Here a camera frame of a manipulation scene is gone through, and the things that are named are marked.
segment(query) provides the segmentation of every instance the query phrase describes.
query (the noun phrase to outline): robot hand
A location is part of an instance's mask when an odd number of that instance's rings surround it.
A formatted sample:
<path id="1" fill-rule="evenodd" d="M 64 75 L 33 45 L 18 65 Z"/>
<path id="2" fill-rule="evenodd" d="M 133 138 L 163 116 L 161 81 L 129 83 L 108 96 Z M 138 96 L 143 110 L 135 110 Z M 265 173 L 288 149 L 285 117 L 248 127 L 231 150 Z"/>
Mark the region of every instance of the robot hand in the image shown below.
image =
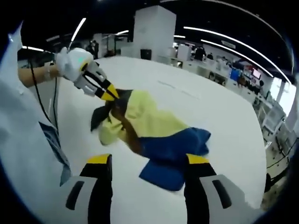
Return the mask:
<path id="1" fill-rule="evenodd" d="M 106 74 L 88 51 L 75 48 L 67 52 L 67 48 L 64 47 L 56 56 L 56 65 L 60 74 L 72 81 L 85 94 L 96 95 L 109 101 L 119 98 L 114 86 L 107 80 Z"/>

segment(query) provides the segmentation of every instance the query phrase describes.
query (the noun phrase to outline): blue towel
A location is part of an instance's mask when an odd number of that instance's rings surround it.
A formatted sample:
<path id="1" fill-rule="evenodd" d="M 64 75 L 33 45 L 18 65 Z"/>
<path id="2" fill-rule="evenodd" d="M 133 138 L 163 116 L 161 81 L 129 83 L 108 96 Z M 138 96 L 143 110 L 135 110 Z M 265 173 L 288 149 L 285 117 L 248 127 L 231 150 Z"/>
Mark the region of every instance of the blue towel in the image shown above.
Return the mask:
<path id="1" fill-rule="evenodd" d="M 150 161 L 139 177 L 166 190 L 180 190 L 185 182 L 185 155 L 206 155 L 210 136 L 207 130 L 190 127 L 169 137 L 140 138 L 142 155 Z"/>

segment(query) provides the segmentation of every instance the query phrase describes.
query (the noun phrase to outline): white table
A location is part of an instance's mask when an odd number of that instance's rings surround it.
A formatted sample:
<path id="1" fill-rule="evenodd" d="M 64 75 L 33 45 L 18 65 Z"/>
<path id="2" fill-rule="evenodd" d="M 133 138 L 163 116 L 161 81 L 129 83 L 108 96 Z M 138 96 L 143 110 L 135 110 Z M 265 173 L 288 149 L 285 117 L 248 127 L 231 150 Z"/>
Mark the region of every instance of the white table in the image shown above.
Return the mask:
<path id="1" fill-rule="evenodd" d="M 246 200 L 259 208 L 266 178 L 263 137 L 252 106 L 208 79 L 147 60 L 113 57 L 98 60 L 117 88 L 148 90 L 160 108 L 172 110 L 190 126 L 212 133 L 207 156 L 216 173 L 239 186 Z M 90 119 L 103 101 L 83 94 L 62 80 L 58 97 L 61 146 L 74 175 L 96 154 L 113 155 L 111 223 L 186 223 L 183 190 L 171 193 L 138 176 L 147 159 L 132 153 L 120 140 L 103 147 L 90 133 Z"/>

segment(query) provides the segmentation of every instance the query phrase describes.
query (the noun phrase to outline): computer monitor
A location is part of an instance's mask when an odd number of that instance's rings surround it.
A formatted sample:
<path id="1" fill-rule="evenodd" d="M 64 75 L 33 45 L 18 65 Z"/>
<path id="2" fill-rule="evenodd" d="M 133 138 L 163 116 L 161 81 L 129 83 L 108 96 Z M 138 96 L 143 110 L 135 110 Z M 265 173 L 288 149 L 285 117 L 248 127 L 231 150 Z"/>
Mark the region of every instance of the computer monitor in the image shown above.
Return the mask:
<path id="1" fill-rule="evenodd" d="M 256 69 L 253 69 L 252 75 L 257 79 L 261 78 L 261 73 L 259 71 L 257 71 Z"/>

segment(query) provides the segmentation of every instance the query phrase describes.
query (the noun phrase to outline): towel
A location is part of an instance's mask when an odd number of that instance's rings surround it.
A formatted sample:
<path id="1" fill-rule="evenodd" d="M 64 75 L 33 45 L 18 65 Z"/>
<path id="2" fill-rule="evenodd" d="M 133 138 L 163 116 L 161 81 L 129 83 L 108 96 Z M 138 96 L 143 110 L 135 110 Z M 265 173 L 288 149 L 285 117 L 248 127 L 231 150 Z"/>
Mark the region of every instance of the towel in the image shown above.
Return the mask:
<path id="1" fill-rule="evenodd" d="M 117 103 L 139 138 L 142 156 L 150 159 L 140 178 L 167 190 L 180 190 L 184 184 L 185 155 L 207 154 L 209 131 L 189 127 L 172 112 L 159 110 L 147 91 L 128 91 Z M 102 123 L 99 139 L 103 145 L 109 145 L 117 138 L 126 142 L 126 130 L 110 112 Z"/>

